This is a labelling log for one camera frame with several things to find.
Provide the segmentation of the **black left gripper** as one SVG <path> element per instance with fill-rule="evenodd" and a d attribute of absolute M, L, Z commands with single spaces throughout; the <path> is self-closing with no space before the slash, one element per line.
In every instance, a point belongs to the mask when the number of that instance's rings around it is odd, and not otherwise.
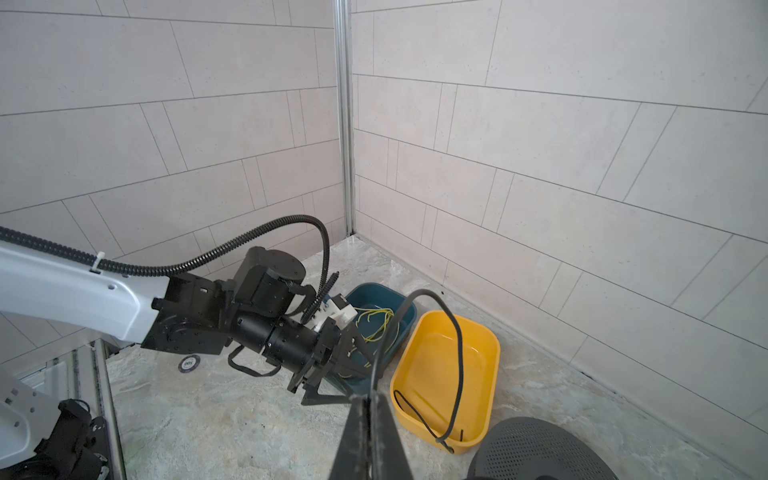
<path fill-rule="evenodd" d="M 293 376 L 288 390 L 294 393 L 303 385 L 303 406 L 349 404 L 353 397 L 370 390 L 374 354 L 354 323 L 341 330 L 328 318 L 316 332 L 284 315 L 266 317 L 252 306 L 234 302 L 230 305 L 230 338 L 238 343 L 230 353 L 231 368 L 254 378 L 289 370 Z M 246 348 L 264 356 L 273 369 L 262 373 L 236 363 L 236 356 Z M 340 393 L 320 393 L 324 380 Z"/>

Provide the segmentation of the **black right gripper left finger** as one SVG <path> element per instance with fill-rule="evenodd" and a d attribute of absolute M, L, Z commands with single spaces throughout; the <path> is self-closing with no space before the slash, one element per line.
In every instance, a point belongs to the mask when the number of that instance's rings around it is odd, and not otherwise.
<path fill-rule="evenodd" d="M 356 395 L 351 406 L 333 465 L 330 480 L 370 478 L 370 398 Z"/>

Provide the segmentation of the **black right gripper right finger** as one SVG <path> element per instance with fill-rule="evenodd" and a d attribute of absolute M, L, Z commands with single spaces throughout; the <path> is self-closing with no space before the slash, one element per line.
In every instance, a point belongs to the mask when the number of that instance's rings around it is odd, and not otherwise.
<path fill-rule="evenodd" d="M 371 400 L 371 478 L 413 478 L 389 403 L 380 393 Z"/>

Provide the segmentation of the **grey perforated cable spool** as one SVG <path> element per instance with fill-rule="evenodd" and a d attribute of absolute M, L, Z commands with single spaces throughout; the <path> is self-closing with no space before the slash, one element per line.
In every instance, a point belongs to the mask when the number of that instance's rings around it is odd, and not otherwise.
<path fill-rule="evenodd" d="M 582 440 L 532 417 L 505 419 L 489 430 L 470 463 L 469 479 L 614 479 Z"/>

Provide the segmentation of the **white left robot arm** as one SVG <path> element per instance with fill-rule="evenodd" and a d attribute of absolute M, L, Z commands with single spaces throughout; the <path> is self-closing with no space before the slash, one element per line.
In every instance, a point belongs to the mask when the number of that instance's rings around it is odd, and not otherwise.
<path fill-rule="evenodd" d="M 368 360 L 354 325 L 341 327 L 323 303 L 336 275 L 323 270 L 305 282 L 293 255 L 256 245 L 258 237 L 292 224 L 316 225 L 308 215 L 272 220 L 192 260 L 143 266 L 108 260 L 53 241 L 3 228 L 1 308 L 6 313 L 83 326 L 141 347 L 194 359 L 244 350 L 263 355 L 273 372 L 288 370 L 289 390 L 322 405 L 329 377 L 372 379 L 353 361 Z M 1 475 L 5 479 L 106 479 L 112 474 L 104 420 L 84 400 L 43 400 L 18 381 L 1 385 Z"/>

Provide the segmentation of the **teal plastic bin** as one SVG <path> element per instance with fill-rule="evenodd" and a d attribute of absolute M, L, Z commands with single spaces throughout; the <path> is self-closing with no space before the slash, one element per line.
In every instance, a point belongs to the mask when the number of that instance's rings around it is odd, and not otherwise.
<path fill-rule="evenodd" d="M 385 285 L 369 282 L 353 288 L 345 295 L 345 299 L 355 308 L 357 316 L 354 323 L 375 355 L 405 296 Z M 398 349 L 408 339 L 416 315 L 416 306 L 411 305 L 399 323 L 392 325 L 395 333 L 386 345 L 383 369 L 388 366 Z"/>

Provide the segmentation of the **yellow plastic bin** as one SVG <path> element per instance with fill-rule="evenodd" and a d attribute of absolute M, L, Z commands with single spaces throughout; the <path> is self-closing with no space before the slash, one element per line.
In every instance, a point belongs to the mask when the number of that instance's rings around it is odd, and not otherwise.
<path fill-rule="evenodd" d="M 449 317 L 421 316 L 390 382 L 395 417 L 428 444 L 460 455 L 489 429 L 501 346 L 487 327 L 459 316 L 463 358 Z"/>

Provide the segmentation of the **aluminium corner profile left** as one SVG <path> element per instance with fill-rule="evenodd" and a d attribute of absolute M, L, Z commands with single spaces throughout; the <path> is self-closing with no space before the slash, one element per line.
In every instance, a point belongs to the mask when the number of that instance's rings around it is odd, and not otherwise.
<path fill-rule="evenodd" d="M 339 141 L 342 158 L 345 235 L 355 232 L 353 171 L 353 89 L 350 53 L 350 2 L 334 1 L 334 44 L 338 95 Z"/>

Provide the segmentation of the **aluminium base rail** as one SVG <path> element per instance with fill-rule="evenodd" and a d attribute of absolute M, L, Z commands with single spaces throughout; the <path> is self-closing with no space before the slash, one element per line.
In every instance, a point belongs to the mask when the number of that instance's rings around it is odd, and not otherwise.
<path fill-rule="evenodd" d="M 35 397 L 53 401 L 48 435 L 31 457 L 3 470 L 6 479 L 125 479 L 125 465 L 102 340 L 23 375 Z"/>

